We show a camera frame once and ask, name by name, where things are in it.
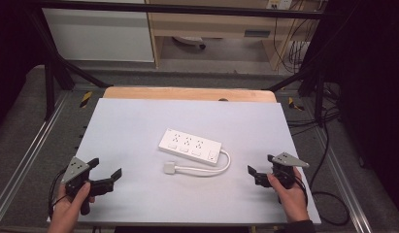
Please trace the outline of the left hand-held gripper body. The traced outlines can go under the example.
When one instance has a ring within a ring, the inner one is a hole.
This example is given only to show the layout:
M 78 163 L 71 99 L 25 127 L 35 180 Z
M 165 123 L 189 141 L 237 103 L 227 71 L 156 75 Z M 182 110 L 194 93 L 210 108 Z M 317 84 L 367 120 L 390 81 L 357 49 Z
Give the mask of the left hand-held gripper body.
M 66 171 L 62 178 L 65 184 L 65 191 L 69 197 L 75 198 L 84 183 L 90 183 L 90 191 L 81 206 L 81 214 L 86 216 L 90 213 L 89 197 L 95 196 L 95 182 L 89 179 L 89 169 L 87 162 L 83 162 L 74 156 L 67 165 Z

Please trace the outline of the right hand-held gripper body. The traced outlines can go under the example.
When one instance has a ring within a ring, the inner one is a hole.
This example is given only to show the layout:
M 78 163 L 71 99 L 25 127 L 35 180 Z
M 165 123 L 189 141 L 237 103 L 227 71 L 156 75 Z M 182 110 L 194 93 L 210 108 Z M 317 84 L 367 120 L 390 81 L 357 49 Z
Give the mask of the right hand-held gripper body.
M 280 181 L 283 187 L 290 189 L 295 184 L 294 167 L 308 168 L 309 163 L 300 160 L 287 152 L 276 155 L 273 161 L 273 175 Z

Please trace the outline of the white power strip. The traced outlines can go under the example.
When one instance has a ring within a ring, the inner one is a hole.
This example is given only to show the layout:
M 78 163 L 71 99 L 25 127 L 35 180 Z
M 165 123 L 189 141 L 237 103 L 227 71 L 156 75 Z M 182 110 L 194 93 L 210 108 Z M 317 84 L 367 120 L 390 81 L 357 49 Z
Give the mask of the white power strip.
M 216 166 L 221 143 L 174 129 L 167 129 L 158 145 L 159 149 L 173 155 Z

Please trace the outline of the person's right hand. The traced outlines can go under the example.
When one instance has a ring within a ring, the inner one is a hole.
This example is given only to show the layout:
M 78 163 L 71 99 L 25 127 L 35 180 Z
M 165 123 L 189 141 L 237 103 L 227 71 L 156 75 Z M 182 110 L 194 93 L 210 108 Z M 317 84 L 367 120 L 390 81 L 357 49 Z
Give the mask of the person's right hand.
M 306 197 L 299 185 L 295 184 L 292 188 L 286 189 L 273 174 L 268 174 L 267 179 L 278 194 L 289 223 L 310 219 Z

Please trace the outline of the person's left hand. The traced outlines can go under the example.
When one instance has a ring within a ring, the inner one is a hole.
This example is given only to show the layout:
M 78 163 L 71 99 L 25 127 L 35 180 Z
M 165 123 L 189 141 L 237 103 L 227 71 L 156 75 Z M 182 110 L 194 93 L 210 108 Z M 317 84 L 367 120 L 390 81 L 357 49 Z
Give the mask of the person's left hand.
M 94 197 L 89 197 L 90 183 L 84 183 L 73 200 L 66 194 L 64 184 L 58 189 L 57 198 L 59 202 L 55 204 L 53 215 L 48 228 L 48 233 L 73 233 L 81 207 L 84 201 L 93 203 Z

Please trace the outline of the white table mat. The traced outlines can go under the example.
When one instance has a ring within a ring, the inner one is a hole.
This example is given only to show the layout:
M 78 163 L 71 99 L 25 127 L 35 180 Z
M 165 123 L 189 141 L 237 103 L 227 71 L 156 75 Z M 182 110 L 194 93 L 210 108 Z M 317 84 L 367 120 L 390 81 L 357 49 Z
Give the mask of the white table mat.
M 190 160 L 159 149 L 175 129 L 222 144 L 214 177 L 167 175 Z M 266 225 L 286 221 L 278 196 L 254 183 L 248 166 L 267 173 L 268 154 L 294 154 L 278 103 L 108 99 L 98 101 L 77 156 L 99 158 L 94 180 L 121 169 L 114 190 L 97 197 L 79 222 L 88 225 Z

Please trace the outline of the black metal stand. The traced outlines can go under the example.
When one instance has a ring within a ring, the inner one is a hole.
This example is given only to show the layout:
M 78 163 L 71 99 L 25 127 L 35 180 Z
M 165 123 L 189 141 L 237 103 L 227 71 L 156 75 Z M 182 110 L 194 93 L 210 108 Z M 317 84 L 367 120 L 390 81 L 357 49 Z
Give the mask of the black metal stand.
M 324 90 L 324 69 L 318 65 L 308 65 L 291 77 L 267 87 L 268 91 L 276 92 L 287 85 L 301 80 L 302 83 L 298 89 L 301 97 L 307 97 L 312 92 L 315 93 L 314 120 L 322 127 L 325 120 L 322 117 L 323 90 Z
M 80 69 L 62 57 L 62 55 L 58 52 L 55 42 L 53 41 L 49 27 L 47 26 L 46 20 L 43 17 L 42 10 L 37 7 L 26 8 L 25 14 L 39 35 L 45 54 L 44 65 L 47 98 L 45 120 L 50 119 L 55 112 L 54 82 L 58 82 L 59 86 L 63 90 L 72 90 L 75 87 L 75 83 L 70 75 L 71 72 L 98 87 L 111 87 L 109 83 L 104 83 L 94 78 L 84 70 Z

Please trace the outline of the wooden table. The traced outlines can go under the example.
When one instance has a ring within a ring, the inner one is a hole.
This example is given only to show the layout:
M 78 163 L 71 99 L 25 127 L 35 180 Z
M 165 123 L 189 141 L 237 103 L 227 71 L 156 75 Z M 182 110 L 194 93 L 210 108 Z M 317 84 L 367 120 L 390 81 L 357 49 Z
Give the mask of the wooden table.
M 104 98 L 276 103 L 272 91 L 224 88 L 111 86 Z

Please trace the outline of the black curtain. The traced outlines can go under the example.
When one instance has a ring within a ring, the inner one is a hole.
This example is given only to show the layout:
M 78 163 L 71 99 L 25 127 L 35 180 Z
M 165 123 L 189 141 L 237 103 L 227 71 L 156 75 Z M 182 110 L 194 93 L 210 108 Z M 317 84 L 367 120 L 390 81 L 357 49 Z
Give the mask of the black curtain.
M 23 0 L 0 0 L 0 125 L 27 73 L 43 62 L 39 36 L 23 9 Z
M 325 78 L 341 88 L 360 156 L 399 211 L 399 0 L 328 0 L 314 44 L 331 39 Z

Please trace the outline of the white cabinet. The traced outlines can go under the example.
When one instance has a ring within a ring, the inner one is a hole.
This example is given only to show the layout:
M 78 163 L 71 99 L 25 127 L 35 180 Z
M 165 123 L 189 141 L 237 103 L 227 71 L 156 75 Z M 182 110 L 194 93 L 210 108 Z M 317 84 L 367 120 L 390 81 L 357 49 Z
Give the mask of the white cabinet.
M 146 13 L 43 9 L 58 52 L 68 60 L 153 62 Z

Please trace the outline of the chair base with caster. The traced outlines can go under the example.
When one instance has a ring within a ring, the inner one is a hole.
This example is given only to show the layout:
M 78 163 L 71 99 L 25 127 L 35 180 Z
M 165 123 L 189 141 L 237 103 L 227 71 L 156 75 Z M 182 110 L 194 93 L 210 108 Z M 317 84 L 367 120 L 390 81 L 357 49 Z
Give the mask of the chair base with caster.
M 191 46 L 197 46 L 200 50 L 204 50 L 206 45 L 200 37 L 174 37 L 174 40 Z

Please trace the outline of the wooden desk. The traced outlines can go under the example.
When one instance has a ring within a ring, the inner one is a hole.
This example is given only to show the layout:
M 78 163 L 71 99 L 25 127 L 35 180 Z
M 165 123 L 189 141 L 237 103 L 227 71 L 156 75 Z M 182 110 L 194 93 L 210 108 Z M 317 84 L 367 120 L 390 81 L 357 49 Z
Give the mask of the wooden desk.
M 146 0 L 148 4 L 267 9 L 268 0 Z M 317 12 L 320 0 L 292 0 L 290 10 Z M 273 70 L 284 61 L 291 41 L 309 41 L 316 31 L 313 19 L 233 17 L 149 13 L 151 35 L 160 37 L 259 39 Z

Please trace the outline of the black metal crossbar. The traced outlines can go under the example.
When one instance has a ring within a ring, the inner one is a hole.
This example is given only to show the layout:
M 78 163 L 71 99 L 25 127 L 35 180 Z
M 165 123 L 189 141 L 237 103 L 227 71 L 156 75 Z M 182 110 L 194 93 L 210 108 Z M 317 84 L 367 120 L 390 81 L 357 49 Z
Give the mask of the black metal crossbar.
M 86 11 L 113 11 L 135 13 L 161 13 L 233 17 L 274 17 L 274 18 L 302 18 L 322 19 L 324 13 L 245 9 L 232 7 L 188 6 L 188 5 L 163 5 L 163 4 L 137 4 L 115 2 L 91 2 L 68 0 L 29 0 L 29 3 L 41 8 Z

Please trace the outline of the aluminium rail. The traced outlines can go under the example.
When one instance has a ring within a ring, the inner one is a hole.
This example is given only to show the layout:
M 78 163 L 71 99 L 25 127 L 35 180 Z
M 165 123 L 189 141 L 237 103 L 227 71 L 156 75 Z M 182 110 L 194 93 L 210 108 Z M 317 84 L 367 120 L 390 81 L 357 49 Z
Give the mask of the aluminium rail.
M 336 153 L 332 149 L 329 136 L 326 134 L 325 127 L 316 127 L 316 135 L 324 149 L 325 161 L 335 180 L 336 186 L 349 210 L 349 216 L 357 233 L 372 233 L 372 227 L 365 216 L 359 201 L 353 191 L 352 186 L 339 163 Z
M 13 170 L 12 176 L 7 180 L 6 186 L 0 192 L 0 222 L 8 211 L 12 201 L 14 200 L 26 174 L 30 170 L 34 160 L 40 152 L 44 142 L 56 123 L 66 100 L 70 97 L 70 92 L 63 91 L 57 98 L 55 110 L 49 119 L 45 119 L 40 129 L 30 141 L 29 147 L 23 152 L 22 158 L 18 161 L 17 167 Z

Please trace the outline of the white wall socket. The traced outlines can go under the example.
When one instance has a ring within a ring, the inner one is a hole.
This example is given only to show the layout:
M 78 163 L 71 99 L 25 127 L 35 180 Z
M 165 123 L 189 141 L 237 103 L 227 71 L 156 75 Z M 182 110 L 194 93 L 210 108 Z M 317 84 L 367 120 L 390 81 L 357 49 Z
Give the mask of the white wall socket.
M 289 10 L 292 0 L 268 0 L 267 9 L 271 10 Z

